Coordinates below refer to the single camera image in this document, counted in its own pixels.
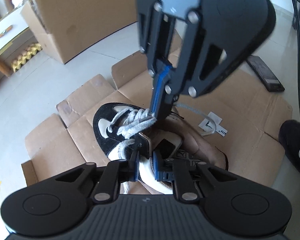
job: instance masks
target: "white label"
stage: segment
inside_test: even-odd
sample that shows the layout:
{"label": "white label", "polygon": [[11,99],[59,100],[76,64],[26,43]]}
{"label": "white label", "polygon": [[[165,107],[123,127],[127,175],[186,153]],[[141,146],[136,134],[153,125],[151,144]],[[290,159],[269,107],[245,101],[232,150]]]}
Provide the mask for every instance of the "white label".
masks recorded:
{"label": "white label", "polygon": [[[213,112],[210,112],[208,114],[208,117],[210,117],[215,123],[216,123],[216,132],[221,134],[223,137],[227,134],[227,130],[224,129],[220,123],[222,121],[222,118],[220,118],[219,116],[217,116],[216,114],[214,114]],[[199,127],[206,131],[206,132],[210,132],[212,131],[212,125],[210,124],[210,121],[208,119],[204,119],[200,124]]]}

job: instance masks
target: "table leg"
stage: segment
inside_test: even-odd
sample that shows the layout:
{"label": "table leg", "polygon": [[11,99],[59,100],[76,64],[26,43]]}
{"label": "table leg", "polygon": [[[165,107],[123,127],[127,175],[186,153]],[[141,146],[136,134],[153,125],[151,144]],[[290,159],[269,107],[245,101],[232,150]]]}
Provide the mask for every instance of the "table leg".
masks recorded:
{"label": "table leg", "polygon": [[0,72],[6,77],[11,76],[11,68],[9,68],[3,61],[0,60]]}

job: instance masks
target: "black smartphone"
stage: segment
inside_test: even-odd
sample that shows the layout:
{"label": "black smartphone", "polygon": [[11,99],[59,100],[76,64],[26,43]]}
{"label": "black smartphone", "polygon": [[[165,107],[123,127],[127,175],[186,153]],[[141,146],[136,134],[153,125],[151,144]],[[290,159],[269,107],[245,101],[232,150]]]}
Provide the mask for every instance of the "black smartphone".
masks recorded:
{"label": "black smartphone", "polygon": [[270,70],[270,68],[258,56],[249,56],[247,63],[260,78],[269,92],[283,92],[284,87]]}

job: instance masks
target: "shoe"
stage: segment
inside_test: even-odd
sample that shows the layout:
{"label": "shoe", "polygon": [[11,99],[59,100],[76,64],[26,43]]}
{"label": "shoe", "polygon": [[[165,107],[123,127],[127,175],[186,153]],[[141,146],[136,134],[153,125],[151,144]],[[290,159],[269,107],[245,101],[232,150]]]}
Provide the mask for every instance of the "shoe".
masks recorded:
{"label": "shoe", "polygon": [[293,166],[300,172],[300,122],[285,121],[280,127],[279,142]]}
{"label": "shoe", "polygon": [[[227,168],[226,156],[212,147],[182,117],[171,113],[166,119],[157,121],[149,112],[138,106],[123,103],[102,105],[93,118],[93,130],[100,148],[110,160],[129,159],[133,145],[140,149],[139,180],[163,194],[172,194],[169,182],[154,178],[152,151],[162,147],[162,158],[177,157],[181,149],[191,159]],[[129,191],[127,183],[125,193]]]}

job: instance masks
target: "white shoelace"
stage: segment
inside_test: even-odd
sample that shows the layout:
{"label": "white shoelace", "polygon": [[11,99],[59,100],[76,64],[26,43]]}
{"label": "white shoelace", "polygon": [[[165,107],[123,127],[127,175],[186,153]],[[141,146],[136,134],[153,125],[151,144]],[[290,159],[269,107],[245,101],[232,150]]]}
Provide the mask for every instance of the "white shoelace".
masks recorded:
{"label": "white shoelace", "polygon": [[[204,114],[203,112],[192,108],[191,106],[187,106],[185,104],[181,104],[181,103],[176,103],[174,104],[174,111],[178,114],[178,111],[176,109],[176,107],[182,107],[185,109],[189,109],[190,111],[194,112],[195,114],[199,114],[201,116],[203,116],[204,118],[208,119],[211,123],[212,123],[212,131],[210,132],[202,132],[200,133],[202,136],[207,136],[210,134],[213,134],[216,131],[216,123],[210,118],[208,117],[206,114]],[[150,126],[152,126],[157,119],[152,116],[152,114],[149,113],[150,109],[133,109],[131,107],[127,107],[123,110],[121,110],[120,112],[118,112],[114,118],[112,119],[111,123],[108,125],[107,129],[110,133],[113,132],[113,126],[114,124],[119,120],[119,118],[124,115],[126,112],[130,111],[130,113],[128,114],[126,120],[123,122],[123,124],[119,127],[117,135],[122,135],[125,140],[120,142],[118,145],[118,158],[119,159],[126,159],[126,155],[125,155],[125,148],[129,145],[134,144],[135,140],[134,139],[130,139],[133,135],[149,128]],[[128,182],[124,182],[123,183],[123,187],[124,187],[124,193],[128,194],[129,192],[129,184]]]}

